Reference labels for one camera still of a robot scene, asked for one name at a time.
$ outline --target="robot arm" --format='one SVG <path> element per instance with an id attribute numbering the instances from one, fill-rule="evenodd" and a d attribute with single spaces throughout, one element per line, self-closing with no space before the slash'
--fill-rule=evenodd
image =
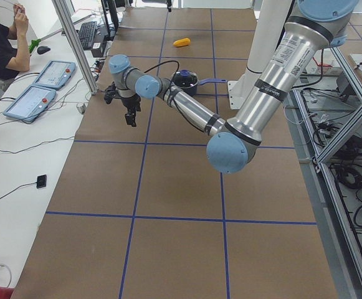
<path id="1" fill-rule="evenodd" d="M 168 79 L 145 75 L 132 67 L 125 55 L 115 55 L 109 63 L 117 96 L 123 103 L 136 103 L 138 96 L 162 98 L 211 136 L 207 157 L 214 168 L 222 173 L 241 170 L 254 157 L 262 130 L 315 52 L 344 43 L 345 27 L 358 0 L 296 2 L 280 45 L 235 117 L 224 121 L 180 88 L 169 86 Z"/>

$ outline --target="cooking pot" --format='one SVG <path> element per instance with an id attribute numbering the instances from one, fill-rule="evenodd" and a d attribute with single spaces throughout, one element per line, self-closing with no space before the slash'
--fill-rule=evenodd
<path id="1" fill-rule="evenodd" d="M 196 73 L 190 70 L 180 70 L 173 75 L 173 82 L 176 86 L 185 91 L 188 95 L 193 97 L 198 92 L 198 85 L 206 83 L 226 83 L 226 79 L 206 78 L 199 80 Z"/>

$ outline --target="black keyboard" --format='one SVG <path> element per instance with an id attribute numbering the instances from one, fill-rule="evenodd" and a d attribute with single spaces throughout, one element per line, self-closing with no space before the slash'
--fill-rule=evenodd
<path id="1" fill-rule="evenodd" d="M 95 37 L 96 27 L 97 27 L 96 21 L 85 22 L 81 25 L 81 28 L 79 30 L 79 38 L 82 48 L 84 50 L 92 49 L 93 38 Z"/>

